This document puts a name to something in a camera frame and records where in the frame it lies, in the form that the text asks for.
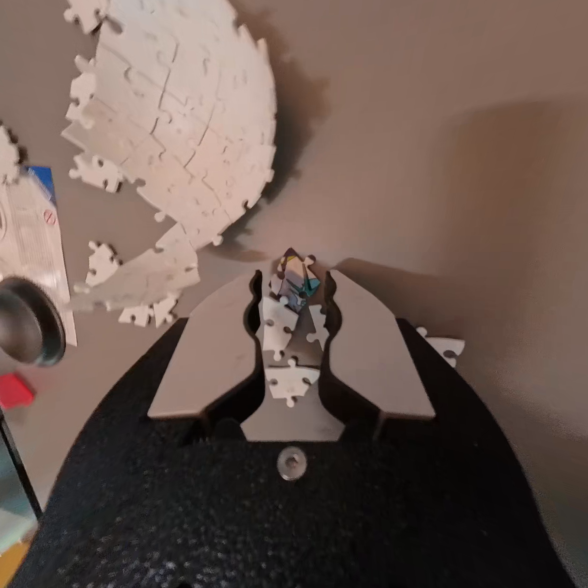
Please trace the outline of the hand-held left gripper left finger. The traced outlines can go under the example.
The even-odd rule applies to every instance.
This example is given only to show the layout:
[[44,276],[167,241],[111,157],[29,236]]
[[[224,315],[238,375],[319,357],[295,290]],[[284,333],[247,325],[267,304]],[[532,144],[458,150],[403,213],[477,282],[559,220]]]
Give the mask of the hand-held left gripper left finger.
[[148,410],[153,420],[246,420],[265,396],[262,273],[242,275],[190,313]]

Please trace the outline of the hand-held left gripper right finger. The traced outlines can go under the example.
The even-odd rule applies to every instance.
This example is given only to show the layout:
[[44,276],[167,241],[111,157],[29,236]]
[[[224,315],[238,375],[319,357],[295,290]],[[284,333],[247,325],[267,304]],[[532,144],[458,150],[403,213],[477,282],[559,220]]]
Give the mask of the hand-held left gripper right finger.
[[435,410],[398,321],[371,292],[340,270],[325,279],[325,343],[319,394],[339,420],[431,420]]

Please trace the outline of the assembled curved puzzle ball section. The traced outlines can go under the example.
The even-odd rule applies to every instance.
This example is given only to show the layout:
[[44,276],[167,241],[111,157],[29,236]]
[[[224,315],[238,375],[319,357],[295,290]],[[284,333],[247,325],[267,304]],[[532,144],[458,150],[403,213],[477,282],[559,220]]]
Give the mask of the assembled curved puzzle ball section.
[[273,179],[275,78],[229,1],[68,1],[98,33],[75,58],[70,178],[115,193],[123,181],[175,224],[153,248],[76,287],[72,310],[147,306],[199,282],[197,253],[251,209]]

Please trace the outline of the blue printed puzzle piece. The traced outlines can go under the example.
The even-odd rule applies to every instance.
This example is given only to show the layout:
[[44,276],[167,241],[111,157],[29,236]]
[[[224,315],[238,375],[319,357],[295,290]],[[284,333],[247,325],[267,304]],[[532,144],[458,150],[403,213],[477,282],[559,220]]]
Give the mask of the blue printed puzzle piece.
[[270,295],[299,314],[320,286],[320,280],[312,272],[315,261],[312,254],[300,256],[294,248],[288,248],[277,265],[277,272],[270,278]]

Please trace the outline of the black round ball stand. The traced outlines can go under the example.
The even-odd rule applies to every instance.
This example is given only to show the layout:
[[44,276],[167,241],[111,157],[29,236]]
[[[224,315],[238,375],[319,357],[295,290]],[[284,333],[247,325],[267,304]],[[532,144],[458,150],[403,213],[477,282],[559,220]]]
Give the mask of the black round ball stand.
[[56,306],[35,283],[1,281],[1,351],[20,364],[49,367],[65,353],[65,328]]

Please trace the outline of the small red block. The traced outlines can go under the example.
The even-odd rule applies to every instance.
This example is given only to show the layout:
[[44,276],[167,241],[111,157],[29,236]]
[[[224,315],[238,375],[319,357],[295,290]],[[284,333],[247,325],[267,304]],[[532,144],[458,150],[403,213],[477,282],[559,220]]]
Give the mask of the small red block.
[[18,373],[1,375],[1,408],[3,411],[29,406],[35,394]]

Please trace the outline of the white printed instruction leaflet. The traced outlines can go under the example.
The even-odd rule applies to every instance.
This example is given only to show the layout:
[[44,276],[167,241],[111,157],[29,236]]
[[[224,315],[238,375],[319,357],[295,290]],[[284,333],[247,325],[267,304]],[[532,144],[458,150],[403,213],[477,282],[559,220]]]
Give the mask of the white printed instruction leaflet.
[[49,167],[26,166],[14,183],[1,185],[1,278],[8,276],[46,292],[60,311],[66,343],[77,346],[73,313],[63,310],[70,288]]

